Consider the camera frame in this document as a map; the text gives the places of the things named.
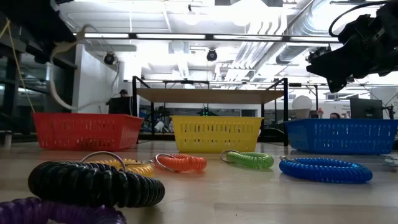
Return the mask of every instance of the computer monitor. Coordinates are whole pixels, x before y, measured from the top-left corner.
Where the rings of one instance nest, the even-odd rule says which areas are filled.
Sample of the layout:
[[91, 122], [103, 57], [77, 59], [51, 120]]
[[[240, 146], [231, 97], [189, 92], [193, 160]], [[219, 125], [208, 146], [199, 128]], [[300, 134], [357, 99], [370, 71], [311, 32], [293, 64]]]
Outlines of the computer monitor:
[[383, 119], [381, 100], [349, 99], [351, 118]]
[[132, 115], [132, 97], [112, 98], [109, 101], [109, 114]]

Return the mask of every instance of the red basket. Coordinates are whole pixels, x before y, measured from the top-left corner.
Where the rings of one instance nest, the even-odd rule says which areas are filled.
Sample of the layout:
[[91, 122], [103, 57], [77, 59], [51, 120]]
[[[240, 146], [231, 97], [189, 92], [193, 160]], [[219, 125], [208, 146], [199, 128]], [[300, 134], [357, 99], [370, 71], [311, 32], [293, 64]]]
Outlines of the red basket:
[[41, 148], [82, 151], [134, 147], [142, 124], [125, 114], [35, 113], [34, 121]]

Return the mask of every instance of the spiral wrist keychain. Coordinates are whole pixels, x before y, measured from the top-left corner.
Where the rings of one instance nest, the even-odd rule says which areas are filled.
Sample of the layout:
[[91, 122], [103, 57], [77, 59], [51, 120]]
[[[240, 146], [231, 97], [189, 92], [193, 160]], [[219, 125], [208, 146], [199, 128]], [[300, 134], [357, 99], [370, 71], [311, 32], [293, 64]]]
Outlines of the spiral wrist keychain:
[[[83, 163], [100, 154], [113, 156], [123, 170], [106, 164]], [[81, 162], [44, 162], [30, 173], [28, 185], [30, 191], [42, 199], [81, 206], [148, 207], [163, 199], [165, 189], [159, 180], [125, 170], [126, 165], [119, 156], [94, 152]]]
[[[143, 175], [146, 177], [153, 177], [155, 176], [154, 168], [151, 164], [154, 163], [154, 161], [148, 160], [148, 161], [135, 161], [132, 159], [123, 159], [124, 165], [126, 165], [126, 170], [133, 172], [135, 174]], [[104, 165], [109, 165], [109, 166], [114, 166], [118, 169], [122, 169], [122, 165], [120, 164], [119, 161], [116, 159], [113, 160], [105, 160], [105, 161], [90, 161], [88, 163], [95, 163], [95, 164], [104, 164]]]
[[328, 158], [281, 156], [279, 168], [292, 177], [339, 184], [363, 184], [373, 177], [372, 171], [361, 164]]
[[259, 152], [226, 150], [220, 154], [220, 159], [224, 162], [233, 162], [253, 169], [268, 169], [274, 165], [272, 156]]
[[126, 224], [126, 218], [114, 208], [64, 205], [29, 197], [0, 203], [0, 223], [46, 224], [49, 220], [73, 224]]
[[155, 166], [172, 172], [201, 171], [207, 166], [205, 158], [185, 154], [158, 154], [154, 160]]

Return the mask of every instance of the yellow coil keychain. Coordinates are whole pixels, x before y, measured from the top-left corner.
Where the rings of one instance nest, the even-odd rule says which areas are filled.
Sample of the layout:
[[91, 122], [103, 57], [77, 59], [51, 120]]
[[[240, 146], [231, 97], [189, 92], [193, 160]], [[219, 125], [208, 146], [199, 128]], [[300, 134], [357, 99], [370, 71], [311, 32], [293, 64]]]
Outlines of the yellow coil keychain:
[[[114, 160], [104, 160], [104, 161], [90, 161], [93, 163], [100, 163], [100, 164], [106, 164], [109, 166], [114, 166], [117, 167], [118, 169], [122, 169], [122, 166], [119, 161], [116, 159]], [[145, 177], [153, 177], [155, 172], [154, 172], [154, 167], [151, 165], [153, 163], [152, 160], [148, 161], [135, 161], [132, 159], [123, 159], [124, 164], [126, 165], [126, 171], [131, 171], [135, 174], [140, 174]]]

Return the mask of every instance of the wooden floor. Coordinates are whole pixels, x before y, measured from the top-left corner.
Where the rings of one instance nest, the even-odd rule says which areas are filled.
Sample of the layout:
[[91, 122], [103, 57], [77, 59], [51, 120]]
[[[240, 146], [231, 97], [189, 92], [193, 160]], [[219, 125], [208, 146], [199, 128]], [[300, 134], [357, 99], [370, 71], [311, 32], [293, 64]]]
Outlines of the wooden floor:
[[[322, 184], [288, 177], [279, 170], [279, 156], [314, 157], [271, 144], [256, 151], [274, 156], [269, 170], [226, 164], [216, 154], [204, 154], [204, 173], [178, 174], [156, 170], [166, 188], [163, 201], [151, 208], [121, 209], [128, 223], [382, 223], [398, 222], [398, 173], [382, 166], [382, 156], [327, 156], [359, 162], [373, 171], [364, 185]], [[176, 153], [174, 142], [142, 142], [138, 149], [118, 153], [123, 158], [150, 159]], [[0, 201], [31, 196], [27, 177], [47, 160], [79, 160], [88, 152], [45, 151], [37, 144], [15, 144], [0, 152]]]

